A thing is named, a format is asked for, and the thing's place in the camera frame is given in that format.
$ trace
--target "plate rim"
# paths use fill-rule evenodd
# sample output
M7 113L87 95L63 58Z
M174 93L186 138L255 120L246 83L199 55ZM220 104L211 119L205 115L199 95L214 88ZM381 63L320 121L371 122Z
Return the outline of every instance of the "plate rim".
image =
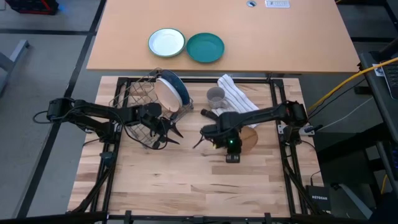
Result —
M191 56L191 54L189 53L189 51L188 51L188 44L189 44L189 41L190 41L194 36L196 36L196 35L201 35L201 34L210 34L210 35L213 35L213 36L219 38L219 40L221 41L221 43L223 43L223 53L222 53L221 56L219 56L216 60L212 60L212 61L209 61L209 62L208 62L208 61L206 61L206 62L200 61L200 60L194 59L194 58ZM215 61L219 60L219 59L224 55L224 51L225 51L225 44L224 44L223 40L222 40L219 36L217 36L216 34L212 34L212 33L209 33L209 32L202 32L202 33L198 33L198 34L195 34L195 35L191 36L191 37L188 39L188 41L187 41L186 47L187 47L187 54L189 55L189 57L190 57L192 60L194 60L194 61L196 61L196 62L200 62L200 63L211 63L211 62L215 62Z
M171 73L173 73L173 75L174 76L176 76L180 81L181 81L181 83L182 83L182 85L185 87L185 91L187 91L187 93L188 93L188 104L189 104L189 102L191 101L191 96L189 95L189 91L188 91L188 88L185 86L185 84L184 84L184 82L182 81L182 79L175 73L175 72L173 72L173 71L171 71L171 70L169 70L169 69L164 69L164 71L165 70L167 70L167 71L170 71Z
M159 81L161 81L162 83L164 83L164 85L166 85L171 91L172 91L172 93L177 97L177 100L178 100L178 103L180 104L180 108L182 107L182 99L181 99L181 96L180 96L180 94L178 93L178 91L174 88L174 86L172 86L172 84L171 83L169 83L167 80L165 80L164 78L156 78L156 80L158 80L159 79Z
M150 38L151 38L157 31L160 31L160 30L163 30L163 29L172 29L172 30L175 30L175 31L179 32L179 33L182 35L182 38L183 38L183 40L184 40L184 44L182 45L182 48L181 48L177 53L172 54L172 55L166 55L166 56L164 56L164 55L159 55L159 54L155 53L155 52L150 48L150 46L149 46L149 40L150 40ZM149 36L149 38L148 38L148 49L149 49L154 55L156 55L156 56L158 56L158 57L166 57L166 58L167 58L167 57L176 56L176 55L178 55L179 53L181 53L181 52L184 50L184 48L185 48L185 46L186 46L186 43L185 43L186 39L185 39L185 36L182 34L181 31L179 31L179 30L176 29L176 28L161 28L161 29L158 29L157 31L153 32L153 33Z

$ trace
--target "cup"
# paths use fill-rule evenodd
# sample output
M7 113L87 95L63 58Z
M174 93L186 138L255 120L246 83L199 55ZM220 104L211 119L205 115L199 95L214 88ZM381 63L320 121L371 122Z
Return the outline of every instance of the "cup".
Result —
M225 100L225 91L220 87L213 87L207 91L207 102L213 109L225 108L227 102Z

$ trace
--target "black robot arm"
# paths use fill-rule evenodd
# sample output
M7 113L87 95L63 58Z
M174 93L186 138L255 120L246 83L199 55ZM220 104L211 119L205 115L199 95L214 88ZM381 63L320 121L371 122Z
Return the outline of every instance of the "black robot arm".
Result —
M158 103L136 105L126 108L113 108L110 106L88 103L84 100L73 100L70 98L58 98L50 101L47 111L47 119L51 123L69 122L77 125L80 129L94 131L101 142L114 143L113 122L100 122L92 117L106 118L115 121L122 127L142 124L150 129L151 134L158 134L158 141L150 148L157 149L159 142L178 142L167 137L168 130L179 133L175 123L170 119L160 117L162 106Z
M297 102L286 101L278 106L247 113L225 112L216 120L216 124L202 127L200 133L211 141L216 148L227 148L227 162L240 162L242 141L239 137L245 125L281 120L287 126L284 129L284 141L289 144L301 142L299 130L307 121L304 106Z

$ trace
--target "black metal frame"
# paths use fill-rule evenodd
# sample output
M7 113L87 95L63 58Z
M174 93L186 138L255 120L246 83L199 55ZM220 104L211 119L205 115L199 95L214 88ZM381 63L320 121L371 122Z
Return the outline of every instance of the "black metal frame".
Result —
M128 87L131 86L132 82L138 81L139 78L127 78L122 77L118 78L116 84L115 97L122 93L122 87L125 86L126 89L124 91L124 100L122 102L122 107L127 106L128 101ZM214 78L182 78L185 83L216 83L217 77ZM284 83L281 79L271 79L271 76L268 76L266 79L245 79L245 78L236 78L234 79L235 83L262 83L269 84L271 91L271 98L273 106L278 104L278 99L276 95L275 87L279 88L280 99L281 101L286 100ZM118 105L118 99L113 101L113 105ZM114 130L114 147L111 151L110 144L104 143L103 153L111 152L113 154L114 162L116 163L119 145L121 140L121 131L122 129ZM309 194L306 192L302 185L299 162L297 159L297 153L295 150L295 146L290 147L292 164L294 170L290 167L288 162L288 157L286 154L286 147L283 141L283 134L278 134L280 154L282 160L282 171L284 172L284 180L287 192L287 200L289 206L290 217L286 218L272 218L270 213L264 213L263 217L206 217L206 216L166 216L166 215L133 215L130 210L126 210L125 215L108 215L108 207L109 201L111 198L111 189L114 178L115 169L110 169L110 173L108 176L108 181L105 188L104 200L102 204L101 211L97 211L98 207L98 198L100 196L100 192L97 191L95 196L91 202L90 212L85 213L84 209L77 209L72 212L67 212L63 215L49 215L42 217L18 217L17 219L11 220L0 220L0 224L4 223L91 223L102 221L102 223L106 223L108 220L124 220L124 223L133 223L134 220L157 220L157 221L180 221L180 222L193 222L193 223L208 223L208 222L262 222L263 224L271 224L272 222L282 222L282 223L367 223L362 220L353 220L347 218L335 218L329 215L325 215L318 206L311 200ZM101 157L98 173L97 173L97 183L101 182L100 180L104 180L104 172L108 170L106 169L106 158ZM293 198L293 190L291 186L291 182L297 188L299 199L300 199L300 208L302 213L296 213L295 204Z
M118 78L117 87L116 87L116 91L115 91L115 97L122 93L121 90L122 90L123 85L125 85L126 89L127 89L131 85L131 83L138 81L138 79L139 78ZM214 78L182 78L182 81L185 83L216 83L217 78L216 77L214 77ZM280 100L281 101L287 100L286 94L285 94L285 89L284 89L284 83L283 83L283 80L281 80L281 79L274 80L274 79L270 79L270 78L268 78L268 79L235 78L234 81L235 81L235 83L266 83L266 84L269 84L273 106L276 106L278 104L275 86L277 86L279 88L279 93L280 93L280 97L281 97ZM127 95L128 95L128 91L125 91L123 106L127 106L127 101L128 101ZM113 102L113 104L114 104L114 106L116 106L117 101L115 100ZM117 154L118 154L119 144L120 144L120 136L121 136L120 131L121 130L118 130L115 132L115 135L117 135L117 137L118 137L117 141L115 142L114 150L113 150L113 152L115 153L116 159L117 159ZM281 158L282 158L282 168L284 171L284 180L285 180L285 186L286 186L286 191L287 191L287 200L288 200L288 204L289 204L289 212L290 212L291 216L296 214L292 185L291 185L291 180L292 180L295 184L299 185L297 187L297 190L299 192L300 207L302 210L302 214L306 215L306 214L308 214L307 206L312 208L312 207L316 207L316 205L312 204L310 197L308 196L304 187L302 186L299 162L297 159L297 153L295 150L295 146L289 146L290 151L291 151L292 164L294 167L294 171L293 171L290 168L289 163L287 162L287 154L286 154L286 150L285 150L286 145L284 143L282 143L282 136L283 136L283 134L278 133L280 153L281 153ZM109 144L104 144L103 152L108 152L108 151L109 151ZM97 181L102 176L104 170L105 170L104 159L101 159L101 162L99 164L98 174L97 174ZM114 170L111 171L111 173L108 177L108 182L107 182L106 188L105 188L105 194L104 194L104 200L103 200L101 212L108 212L113 177L114 177ZM97 212L96 208L98 206L99 194L100 193L97 193L97 195L95 196L93 203L91 204L90 212ZM163 220L163 221L190 221L190 222L194 222L194 223L205 223L205 222L263 222L263 223L271 223L271 221L272 222L291 221L291 218L271 218L271 215L269 213L265 213L264 217L203 217L203 216L195 217L195 216L131 215L131 211L126 211L126 215L110 215L109 219L110 220L128 220L129 222L132 222L133 220Z

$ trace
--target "striped towel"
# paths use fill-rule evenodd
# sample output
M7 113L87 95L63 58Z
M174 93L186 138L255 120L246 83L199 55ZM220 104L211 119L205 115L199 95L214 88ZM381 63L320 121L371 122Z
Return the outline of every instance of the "striped towel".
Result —
M245 113L259 109L239 88L236 87L234 80L229 75L223 75L218 79L217 84L225 91L225 99L228 102L227 108L212 109L212 112L218 116L227 111ZM257 124L249 125L250 128L255 128L256 126Z

